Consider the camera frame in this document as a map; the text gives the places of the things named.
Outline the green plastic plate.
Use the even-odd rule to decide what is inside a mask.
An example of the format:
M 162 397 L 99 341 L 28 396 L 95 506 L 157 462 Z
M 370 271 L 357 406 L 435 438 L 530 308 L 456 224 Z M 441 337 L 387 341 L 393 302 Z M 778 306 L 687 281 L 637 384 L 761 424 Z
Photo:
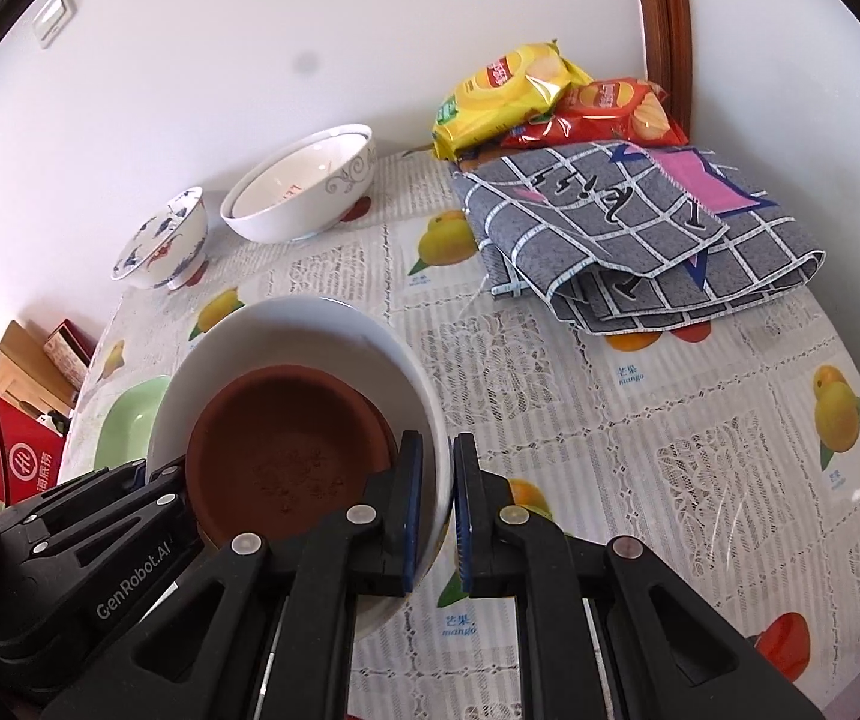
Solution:
M 94 454 L 96 470 L 145 460 L 151 431 L 167 387 L 169 377 L 153 377 L 125 390 L 112 403 L 99 431 Z

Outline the brown clay bowl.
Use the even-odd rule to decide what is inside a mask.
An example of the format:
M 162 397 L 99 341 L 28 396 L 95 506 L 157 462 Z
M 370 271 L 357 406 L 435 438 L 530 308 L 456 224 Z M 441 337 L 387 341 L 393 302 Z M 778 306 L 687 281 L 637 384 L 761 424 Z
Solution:
M 281 541 L 356 504 L 391 468 L 395 439 L 376 406 L 313 367 L 280 364 L 222 388 L 185 454 L 192 512 L 221 548 L 252 532 Z

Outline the plain white ceramic bowl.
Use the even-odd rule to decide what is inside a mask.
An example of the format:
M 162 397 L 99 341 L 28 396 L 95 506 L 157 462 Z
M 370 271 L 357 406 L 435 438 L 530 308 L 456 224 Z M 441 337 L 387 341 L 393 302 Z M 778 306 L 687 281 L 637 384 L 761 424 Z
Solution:
M 332 374 L 365 395 L 395 437 L 423 437 L 416 580 L 444 543 L 453 465 L 435 384 L 413 349 L 384 320 L 327 296 L 293 294 L 246 305 L 197 338 L 176 367 L 156 415 L 146 472 L 156 475 L 189 447 L 195 421 L 218 392 L 247 372 L 299 364 Z

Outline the red paper bag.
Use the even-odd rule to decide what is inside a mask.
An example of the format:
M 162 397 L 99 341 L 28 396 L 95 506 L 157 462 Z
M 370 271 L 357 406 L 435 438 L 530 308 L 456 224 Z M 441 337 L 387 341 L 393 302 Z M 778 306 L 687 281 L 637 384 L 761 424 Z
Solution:
M 3 447 L 0 454 L 0 500 L 21 500 L 54 488 L 59 477 L 65 437 L 0 400 Z

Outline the brown patterned book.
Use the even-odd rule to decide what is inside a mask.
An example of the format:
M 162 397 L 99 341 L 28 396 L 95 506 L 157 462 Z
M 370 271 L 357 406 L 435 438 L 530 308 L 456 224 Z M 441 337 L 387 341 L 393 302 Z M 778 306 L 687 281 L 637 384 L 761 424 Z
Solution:
M 44 355 L 75 390 L 83 387 L 94 349 L 96 343 L 93 338 L 70 319 L 62 320 L 43 343 Z

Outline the wooden cutting board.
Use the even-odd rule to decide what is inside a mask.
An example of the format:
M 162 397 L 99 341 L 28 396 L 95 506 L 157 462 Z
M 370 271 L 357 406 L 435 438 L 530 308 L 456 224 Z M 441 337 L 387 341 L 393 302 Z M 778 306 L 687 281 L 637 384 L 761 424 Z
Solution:
M 0 398 L 16 408 L 70 416 L 77 395 L 43 345 L 12 320 L 0 340 Z

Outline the fruit print plastic tablecloth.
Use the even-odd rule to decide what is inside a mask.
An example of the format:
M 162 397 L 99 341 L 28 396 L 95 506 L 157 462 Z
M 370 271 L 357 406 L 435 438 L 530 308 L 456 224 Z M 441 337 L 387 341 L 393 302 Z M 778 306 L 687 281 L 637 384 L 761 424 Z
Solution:
M 609 341 L 534 298 L 496 299 L 478 260 L 415 273 L 456 203 L 423 153 L 377 163 L 370 208 L 304 244 L 213 232 L 202 281 L 130 291 L 99 341 L 62 472 L 96 460 L 125 390 L 173 374 L 233 301 L 327 294 L 387 320 L 432 379 L 451 433 L 519 478 L 563 528 L 638 536 L 812 702 L 860 673 L 860 431 L 823 458 L 817 383 L 860 386 L 809 291 L 653 341 Z

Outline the blue crane pattern bowl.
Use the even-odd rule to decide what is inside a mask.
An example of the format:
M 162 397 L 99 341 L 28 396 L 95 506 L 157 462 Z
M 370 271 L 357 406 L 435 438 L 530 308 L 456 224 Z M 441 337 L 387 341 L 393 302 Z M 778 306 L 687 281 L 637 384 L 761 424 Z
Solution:
M 205 262 L 206 236 L 203 188 L 186 188 L 128 239 L 112 267 L 112 279 L 130 288 L 176 291 Z

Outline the large white ceramic bowl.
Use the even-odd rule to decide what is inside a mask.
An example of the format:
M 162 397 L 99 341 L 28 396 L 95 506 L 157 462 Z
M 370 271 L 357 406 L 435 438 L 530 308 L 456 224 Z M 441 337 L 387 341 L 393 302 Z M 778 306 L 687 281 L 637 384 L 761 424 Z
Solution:
M 361 133 L 366 138 L 366 145 L 324 182 L 314 185 L 306 192 L 274 208 L 259 211 L 256 215 L 242 216 L 242 218 L 231 215 L 236 200 L 241 197 L 241 193 L 256 179 L 262 169 L 308 143 L 347 135 L 347 133 Z M 238 236 L 258 244 L 278 244 L 311 238 L 314 234 L 329 229 L 332 224 L 347 215 L 350 208 L 370 190 L 374 171 L 376 171 L 376 142 L 371 127 L 365 124 L 345 124 L 326 128 L 280 148 L 267 158 L 263 158 L 256 167 L 252 167 L 251 171 L 246 172 L 224 197 L 220 206 L 220 216 Z

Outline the white lemon print bowl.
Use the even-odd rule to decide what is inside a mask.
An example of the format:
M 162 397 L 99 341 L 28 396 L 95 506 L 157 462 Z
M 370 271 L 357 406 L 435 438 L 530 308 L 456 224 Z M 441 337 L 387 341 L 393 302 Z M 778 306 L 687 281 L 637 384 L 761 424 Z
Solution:
M 298 148 L 262 169 L 236 200 L 231 215 L 256 215 L 293 199 L 335 174 L 365 145 L 366 138 L 361 133 L 347 133 Z

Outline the grey checked folded cloth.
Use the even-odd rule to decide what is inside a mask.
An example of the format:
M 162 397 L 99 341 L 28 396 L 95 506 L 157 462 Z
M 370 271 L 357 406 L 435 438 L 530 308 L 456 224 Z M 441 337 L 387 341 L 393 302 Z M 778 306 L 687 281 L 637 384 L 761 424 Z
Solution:
M 729 316 L 801 288 L 825 260 L 768 193 L 695 146 L 528 149 L 453 184 L 493 296 L 532 294 L 591 335 Z

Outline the yellow chips bag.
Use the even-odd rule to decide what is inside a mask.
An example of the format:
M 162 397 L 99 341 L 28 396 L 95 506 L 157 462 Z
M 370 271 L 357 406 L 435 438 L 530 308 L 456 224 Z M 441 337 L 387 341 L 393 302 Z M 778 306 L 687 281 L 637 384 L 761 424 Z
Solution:
M 433 156 L 454 161 L 474 146 L 547 114 L 592 76 L 563 57 L 555 41 L 523 44 L 457 83 L 433 122 Z

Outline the red chips bag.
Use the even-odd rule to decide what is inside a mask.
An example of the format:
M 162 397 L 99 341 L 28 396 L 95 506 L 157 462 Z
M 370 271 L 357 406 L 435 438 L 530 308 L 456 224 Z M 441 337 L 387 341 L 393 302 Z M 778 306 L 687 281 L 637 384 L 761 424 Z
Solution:
M 631 76 L 570 86 L 547 114 L 514 127 L 501 148 L 546 148 L 625 140 L 635 145 L 685 146 L 687 134 L 664 109 L 667 93 Z

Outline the white wall switch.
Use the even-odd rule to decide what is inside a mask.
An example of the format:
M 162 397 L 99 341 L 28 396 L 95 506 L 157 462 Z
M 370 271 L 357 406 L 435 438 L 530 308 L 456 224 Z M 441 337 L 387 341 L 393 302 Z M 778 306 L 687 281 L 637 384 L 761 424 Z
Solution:
M 77 13 L 73 0 L 46 0 L 32 18 L 32 34 L 41 49 L 54 43 L 55 37 L 73 20 Z

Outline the brown wooden door frame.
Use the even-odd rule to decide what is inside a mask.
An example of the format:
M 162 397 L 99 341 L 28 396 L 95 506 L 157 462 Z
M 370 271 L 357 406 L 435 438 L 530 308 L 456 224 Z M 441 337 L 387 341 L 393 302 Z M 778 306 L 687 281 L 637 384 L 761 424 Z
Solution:
M 690 0 L 640 0 L 649 80 L 669 93 L 669 114 L 692 127 L 693 39 Z

